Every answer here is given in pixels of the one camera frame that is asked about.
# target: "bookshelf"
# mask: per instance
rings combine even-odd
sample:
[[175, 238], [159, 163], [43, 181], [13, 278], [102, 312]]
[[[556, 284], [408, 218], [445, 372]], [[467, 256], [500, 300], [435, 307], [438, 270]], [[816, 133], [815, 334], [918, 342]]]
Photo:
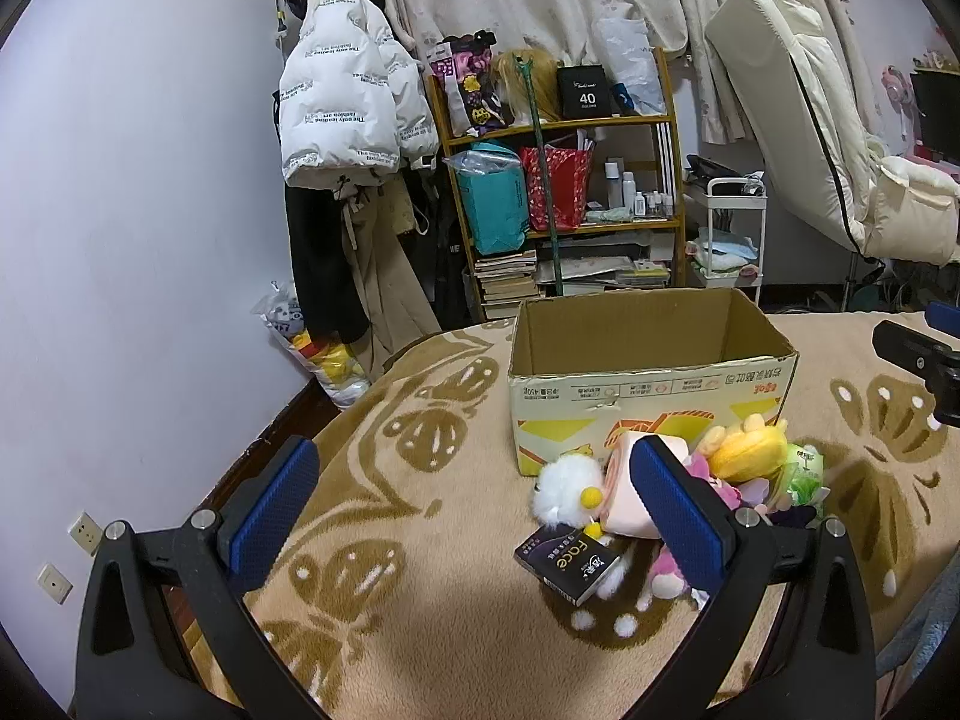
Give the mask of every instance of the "bookshelf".
[[[563, 122], [548, 122], [541, 124], [544, 134], [548, 132], [557, 132], [563, 134], [564, 131], [575, 132], [577, 129], [592, 129], [595, 127], [666, 127], [669, 133], [669, 143], [665, 146], [669, 148], [669, 158], [664, 154], [664, 148], [658, 148], [658, 137], [656, 130], [652, 135], [654, 152], [656, 159], [644, 162], [627, 162], [628, 170], [637, 172], [656, 172], [656, 184], [661, 191], [668, 191], [668, 186], [672, 183], [674, 187], [675, 214], [673, 218], [654, 218], [654, 220], [634, 220], [627, 223], [618, 224], [582, 224], [576, 230], [558, 231], [562, 237], [572, 236], [590, 236], [603, 235], [613, 232], [623, 232], [626, 230], [673, 230], [675, 232], [675, 248], [672, 263], [673, 285], [683, 287], [686, 284], [685, 270], [685, 240], [683, 240], [683, 231], [686, 225], [685, 199], [683, 198], [683, 163], [680, 160], [680, 133], [677, 129], [677, 112], [673, 104], [673, 87], [670, 84], [670, 74], [667, 71], [666, 57], [664, 50], [660, 47], [654, 48], [656, 57], [656, 67], [659, 70], [661, 79], [661, 88], [664, 89], [664, 100], [666, 102], [665, 116], [619, 116], [605, 119], [568, 119]], [[440, 148], [443, 156], [453, 156], [458, 151], [469, 148], [473, 143], [481, 141], [503, 141], [510, 146], [511, 139], [518, 136], [530, 136], [533, 134], [533, 127], [508, 127], [498, 129], [479, 137], [466, 135], [463, 137], [454, 137], [450, 127], [450, 117], [446, 107], [446, 98], [443, 90], [434, 79], [429, 76], [427, 84], [427, 95], [429, 96], [430, 106], [433, 108], [434, 119], [437, 123], [437, 130], [440, 134]], [[467, 253], [467, 264], [470, 269], [470, 283], [473, 288], [473, 296], [476, 300], [477, 308], [481, 317], [484, 317], [483, 298], [480, 293], [479, 282], [477, 281], [476, 261], [479, 258], [478, 252], [473, 246], [473, 236], [470, 232], [467, 214], [464, 211], [460, 188], [457, 185], [457, 178], [454, 175], [453, 168], [448, 166], [450, 171], [450, 184], [453, 189], [453, 200], [456, 204], [457, 218], [460, 222], [460, 231], [463, 234], [464, 246]], [[670, 172], [670, 179], [666, 180], [666, 172]], [[530, 230], [527, 233], [528, 245], [530, 242], [536, 242], [542, 239], [549, 239], [547, 232], [536, 232]]]

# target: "pink plush toy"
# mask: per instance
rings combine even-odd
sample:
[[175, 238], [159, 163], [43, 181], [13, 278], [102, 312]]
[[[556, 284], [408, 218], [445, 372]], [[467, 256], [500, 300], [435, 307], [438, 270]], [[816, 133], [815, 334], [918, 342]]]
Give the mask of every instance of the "pink plush toy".
[[[739, 490], [722, 480], [713, 478], [710, 475], [707, 458], [700, 452], [694, 452], [690, 455], [684, 465], [690, 476], [708, 481], [731, 511], [739, 509], [741, 503]], [[680, 567], [674, 560], [673, 555], [670, 554], [669, 548], [664, 544], [659, 551], [659, 555], [656, 556], [656, 560], [651, 563], [650, 570], [647, 571], [647, 581], [640, 594], [640, 600], [637, 601], [637, 609], [639, 611], [648, 610], [654, 598], [673, 601], [675, 598], [680, 598], [688, 590], [692, 593], [693, 600], [697, 602], [697, 607], [704, 608], [707, 600], [709, 600], [707, 594], [693, 589], [686, 583]]]

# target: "wooden shelf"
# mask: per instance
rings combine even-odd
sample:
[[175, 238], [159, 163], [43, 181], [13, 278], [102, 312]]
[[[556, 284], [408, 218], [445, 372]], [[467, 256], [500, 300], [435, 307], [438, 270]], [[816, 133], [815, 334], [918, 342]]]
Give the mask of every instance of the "wooden shelf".
[[[628, 232], [630, 230], [675, 230], [680, 227], [678, 218], [656, 218], [655, 220], [645, 221], [621, 221], [613, 224], [581, 224], [575, 230], [557, 230], [557, 235], [561, 238], [577, 235], [601, 235], [611, 232]], [[527, 233], [528, 241], [536, 241], [549, 238], [548, 232], [536, 232], [530, 230]]]
[[[563, 122], [545, 122], [541, 124], [544, 132], [556, 129], [584, 129], [588, 127], [638, 127], [640, 124], [669, 124], [669, 116], [611, 116], [603, 119], [565, 119]], [[511, 138], [514, 135], [530, 135], [534, 128], [507, 127], [494, 129], [486, 135], [464, 135], [445, 141], [447, 146], [469, 146], [478, 141], [491, 141], [497, 138]]]
[[[548, 122], [541, 124], [544, 132], [570, 132], [578, 128], [592, 127], [645, 127], [645, 125], [666, 125], [669, 128], [669, 138], [663, 143], [658, 141], [656, 132], [651, 131], [651, 140], [654, 146], [655, 159], [632, 161], [628, 160], [627, 170], [633, 172], [656, 172], [656, 184], [665, 189], [667, 176], [664, 170], [667, 164], [667, 153], [664, 148], [669, 148], [670, 162], [673, 163], [673, 173], [670, 176], [672, 184], [676, 187], [677, 194], [677, 215], [674, 218], [659, 218], [658, 220], [637, 220], [630, 223], [619, 224], [583, 224], [575, 230], [560, 232], [562, 237], [573, 236], [603, 235], [606, 233], [625, 232], [630, 230], [676, 230], [675, 250], [673, 258], [673, 284], [675, 287], [683, 287], [686, 284], [686, 255], [685, 240], [683, 240], [683, 230], [685, 229], [685, 204], [683, 204], [683, 169], [680, 166], [680, 133], [677, 130], [677, 112], [673, 104], [673, 88], [670, 84], [670, 74], [667, 71], [666, 56], [664, 50], [660, 47], [654, 48], [654, 57], [656, 60], [656, 69], [661, 79], [661, 87], [664, 89], [664, 102], [666, 103], [666, 114], [663, 116], [611, 116], [603, 119], [566, 119], [563, 122]], [[531, 135], [534, 132], [533, 127], [507, 127], [506, 129], [497, 129], [488, 132], [486, 135], [473, 137], [470, 135], [455, 138], [450, 127], [450, 114], [446, 104], [446, 95], [443, 88], [440, 88], [437, 79], [430, 76], [426, 79], [426, 92], [430, 98], [430, 107], [433, 109], [434, 119], [437, 123], [437, 130], [440, 134], [440, 143], [443, 145], [443, 155], [451, 157], [464, 146], [481, 141], [491, 141], [502, 138], [512, 138], [517, 135]], [[464, 252], [467, 255], [467, 266], [470, 271], [470, 283], [472, 284], [473, 298], [477, 306], [483, 305], [483, 295], [480, 289], [480, 283], [476, 278], [476, 258], [477, 251], [473, 247], [473, 234], [467, 221], [467, 213], [464, 210], [463, 198], [460, 195], [460, 186], [457, 183], [457, 177], [453, 167], [448, 165], [450, 175], [450, 187], [453, 192], [453, 202], [457, 210], [457, 218], [460, 222], [460, 231], [463, 235]], [[527, 233], [527, 242], [549, 240], [549, 233], [530, 231]]]

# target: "open cardboard box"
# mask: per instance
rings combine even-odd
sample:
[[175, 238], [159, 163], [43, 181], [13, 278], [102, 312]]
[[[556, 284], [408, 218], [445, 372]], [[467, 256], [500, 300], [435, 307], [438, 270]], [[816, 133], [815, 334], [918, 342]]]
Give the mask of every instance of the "open cardboard box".
[[714, 424], [775, 420], [797, 351], [739, 290], [623, 290], [528, 300], [510, 360], [520, 473], [606, 460], [627, 430], [693, 447]]

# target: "white cart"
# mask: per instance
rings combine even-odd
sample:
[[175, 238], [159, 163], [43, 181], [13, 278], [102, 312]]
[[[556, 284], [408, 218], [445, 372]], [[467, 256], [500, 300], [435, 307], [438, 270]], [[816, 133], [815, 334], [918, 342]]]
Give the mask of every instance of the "white cart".
[[[704, 192], [699, 186], [688, 185], [689, 194], [686, 199], [691, 202], [699, 203], [707, 208], [707, 264], [706, 272], [702, 272], [690, 266], [693, 277], [699, 284], [710, 290], [721, 287], [736, 287], [738, 289], [755, 288], [757, 297], [755, 302], [760, 304], [760, 287], [763, 286], [763, 255], [767, 244], [767, 194], [766, 189], [763, 194], [735, 194], [734, 196], [719, 196], [714, 194], [714, 190], [720, 186], [730, 190], [731, 184], [747, 186], [755, 184], [755, 178], [714, 178], [707, 184], [707, 191]], [[747, 276], [727, 276], [717, 275], [713, 272], [713, 212], [714, 211], [760, 211], [760, 261], [757, 263], [760, 273], [756, 278]]]

